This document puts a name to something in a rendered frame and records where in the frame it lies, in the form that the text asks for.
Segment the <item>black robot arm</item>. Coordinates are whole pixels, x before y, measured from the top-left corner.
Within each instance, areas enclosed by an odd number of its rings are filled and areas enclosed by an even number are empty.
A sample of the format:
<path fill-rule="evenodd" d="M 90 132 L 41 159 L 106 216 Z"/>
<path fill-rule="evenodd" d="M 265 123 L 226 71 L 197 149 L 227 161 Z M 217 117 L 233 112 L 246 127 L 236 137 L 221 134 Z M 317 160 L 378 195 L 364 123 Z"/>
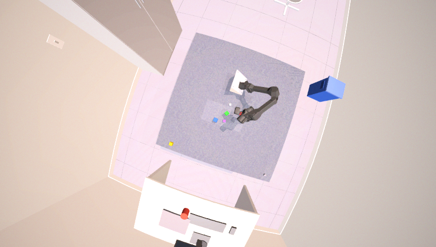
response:
<path fill-rule="evenodd" d="M 267 111 L 270 107 L 272 107 L 274 104 L 277 104 L 277 100 L 279 98 L 279 89 L 277 86 L 272 87 L 261 87 L 261 86 L 254 86 L 251 83 L 248 83 L 248 81 L 239 83 L 239 89 L 241 90 L 247 90 L 249 93 L 252 92 L 260 92 L 260 93 L 266 93 L 271 96 L 271 99 L 264 103 L 261 107 L 258 109 L 254 109 L 252 106 L 249 108 L 246 108 L 244 110 L 244 114 L 242 113 L 237 120 L 240 123 L 249 122 L 250 120 L 258 120 L 258 118 L 261 117 L 261 115 Z"/>

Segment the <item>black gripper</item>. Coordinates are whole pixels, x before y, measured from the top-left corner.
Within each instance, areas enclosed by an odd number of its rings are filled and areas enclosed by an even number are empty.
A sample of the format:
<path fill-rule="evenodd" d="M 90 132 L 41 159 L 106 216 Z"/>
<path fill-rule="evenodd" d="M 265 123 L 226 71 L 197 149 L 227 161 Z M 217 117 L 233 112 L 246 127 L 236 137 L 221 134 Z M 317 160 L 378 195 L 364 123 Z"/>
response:
<path fill-rule="evenodd" d="M 238 115 L 239 113 L 240 113 L 240 114 L 242 114 L 242 113 L 244 114 L 244 110 L 245 110 L 245 108 L 243 109 L 243 111 L 240 111 L 240 108 L 239 108 L 239 107 L 235 107 L 235 111 L 234 111 L 234 113 L 237 114 L 237 115 Z"/>

